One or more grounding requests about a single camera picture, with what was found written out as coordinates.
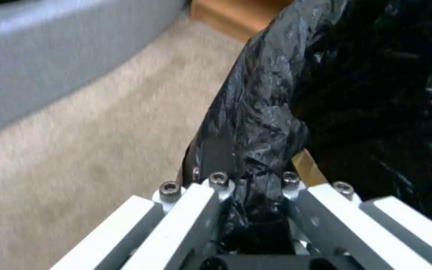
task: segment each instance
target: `hex socket bolt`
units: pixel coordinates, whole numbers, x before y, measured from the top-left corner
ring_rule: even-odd
[[[300,177],[293,171],[285,171],[283,173],[283,186],[285,188],[297,188],[300,183]]]
[[[209,186],[214,190],[226,190],[228,184],[228,174],[223,171],[215,171],[209,175]]]
[[[333,183],[333,188],[348,200],[353,199],[354,188],[350,184],[343,181],[335,181]]]
[[[181,197],[181,186],[175,181],[167,181],[159,186],[161,200],[175,202]]]

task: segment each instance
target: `wooden step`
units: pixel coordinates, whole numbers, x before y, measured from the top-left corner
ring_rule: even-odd
[[[291,0],[193,0],[191,17],[240,41],[264,29]]]

